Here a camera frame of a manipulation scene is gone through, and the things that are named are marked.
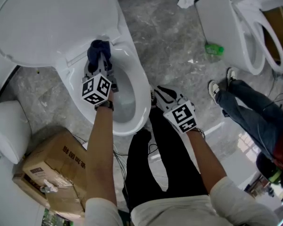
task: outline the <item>wristwatch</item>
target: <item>wristwatch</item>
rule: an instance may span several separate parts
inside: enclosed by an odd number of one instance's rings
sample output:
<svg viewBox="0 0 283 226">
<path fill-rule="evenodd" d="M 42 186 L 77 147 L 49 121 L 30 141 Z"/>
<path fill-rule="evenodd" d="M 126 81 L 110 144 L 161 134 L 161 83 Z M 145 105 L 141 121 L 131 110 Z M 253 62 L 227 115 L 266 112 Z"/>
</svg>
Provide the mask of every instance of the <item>wristwatch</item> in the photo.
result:
<svg viewBox="0 0 283 226">
<path fill-rule="evenodd" d="M 107 108 L 109 108 L 109 109 L 112 109 L 112 111 L 114 111 L 113 102 L 110 101 L 110 100 L 106 100 L 106 101 L 104 101 L 103 103 L 96 105 L 96 106 L 94 107 L 94 109 L 97 111 L 97 109 L 98 109 L 99 107 L 101 107 L 101 106 L 107 107 Z"/>
</svg>

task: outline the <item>leg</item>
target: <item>leg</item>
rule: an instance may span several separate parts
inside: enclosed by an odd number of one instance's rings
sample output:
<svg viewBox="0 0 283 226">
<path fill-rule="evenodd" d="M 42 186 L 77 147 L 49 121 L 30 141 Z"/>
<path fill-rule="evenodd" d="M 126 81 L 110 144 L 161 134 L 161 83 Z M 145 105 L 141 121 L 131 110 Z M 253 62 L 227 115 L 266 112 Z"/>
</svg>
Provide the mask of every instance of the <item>leg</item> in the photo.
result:
<svg viewBox="0 0 283 226">
<path fill-rule="evenodd" d="M 233 121 L 238 123 L 251 136 L 266 157 L 271 159 L 270 153 L 273 153 L 280 135 L 278 128 L 273 123 L 267 122 L 257 112 L 239 106 L 235 96 L 228 91 L 220 90 L 216 94 L 216 102 Z"/>
<path fill-rule="evenodd" d="M 152 109 L 150 120 L 161 160 L 168 175 L 167 197 L 208 194 L 201 175 L 191 161 L 183 141 L 167 119 L 164 118 L 162 110 Z"/>
<path fill-rule="evenodd" d="M 148 163 L 148 143 L 151 133 L 147 130 L 137 132 L 130 144 L 127 160 L 127 177 L 123 194 L 131 211 L 136 206 L 163 198 L 163 191 L 155 181 Z"/>
<path fill-rule="evenodd" d="M 266 121 L 283 130 L 283 111 L 265 95 L 255 91 L 241 80 L 231 81 L 228 91 L 238 97 L 248 108 L 262 115 Z"/>
</svg>

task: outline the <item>cleaning cloth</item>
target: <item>cleaning cloth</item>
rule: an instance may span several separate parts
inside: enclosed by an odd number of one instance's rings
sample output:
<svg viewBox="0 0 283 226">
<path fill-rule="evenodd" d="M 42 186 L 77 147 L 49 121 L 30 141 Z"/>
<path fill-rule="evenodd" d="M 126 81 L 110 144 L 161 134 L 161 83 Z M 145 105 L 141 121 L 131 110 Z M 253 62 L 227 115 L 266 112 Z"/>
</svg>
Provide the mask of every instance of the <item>cleaning cloth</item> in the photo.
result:
<svg viewBox="0 0 283 226">
<path fill-rule="evenodd" d="M 99 67 L 100 54 L 103 53 L 107 62 L 107 71 L 111 70 L 112 64 L 109 59 L 111 57 L 110 45 L 108 41 L 95 40 L 91 43 L 87 50 L 87 57 L 89 60 L 88 71 L 93 73 Z"/>
</svg>

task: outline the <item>black and white marker cube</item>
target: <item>black and white marker cube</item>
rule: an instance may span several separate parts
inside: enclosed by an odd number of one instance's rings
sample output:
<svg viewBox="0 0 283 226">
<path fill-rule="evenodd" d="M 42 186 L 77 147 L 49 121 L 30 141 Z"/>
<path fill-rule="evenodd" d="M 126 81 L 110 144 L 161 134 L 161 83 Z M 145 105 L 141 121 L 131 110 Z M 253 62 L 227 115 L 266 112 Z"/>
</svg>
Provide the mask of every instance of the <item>black and white marker cube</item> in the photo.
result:
<svg viewBox="0 0 283 226">
<path fill-rule="evenodd" d="M 97 105 L 108 100 L 111 82 L 101 73 L 83 83 L 82 99 Z"/>
<path fill-rule="evenodd" d="M 197 125 L 195 107 L 189 100 L 178 105 L 175 109 L 164 113 L 164 117 L 167 118 L 181 134 L 195 128 Z"/>
</svg>

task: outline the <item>toilet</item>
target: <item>toilet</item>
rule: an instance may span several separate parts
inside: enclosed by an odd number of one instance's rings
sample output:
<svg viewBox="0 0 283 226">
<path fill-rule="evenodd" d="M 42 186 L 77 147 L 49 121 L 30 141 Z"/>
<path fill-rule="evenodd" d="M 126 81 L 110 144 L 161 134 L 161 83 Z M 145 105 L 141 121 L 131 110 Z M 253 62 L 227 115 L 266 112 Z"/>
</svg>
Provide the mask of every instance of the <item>toilet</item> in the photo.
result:
<svg viewBox="0 0 283 226">
<path fill-rule="evenodd" d="M 224 47 L 222 59 L 253 75 L 260 74 L 265 61 L 283 74 L 283 48 L 261 11 L 283 5 L 283 0 L 199 0 L 196 8 L 208 43 Z M 278 65 L 264 43 L 263 27 L 272 37 Z"/>
<path fill-rule="evenodd" d="M 94 106 L 81 99 L 87 50 L 110 42 L 119 92 L 113 134 L 127 136 L 146 123 L 150 86 L 117 0 L 1 0 L 0 54 L 26 67 L 56 68 L 80 112 L 93 124 Z"/>
<path fill-rule="evenodd" d="M 0 151 L 13 164 L 25 154 L 31 128 L 18 101 L 0 103 Z"/>
</svg>

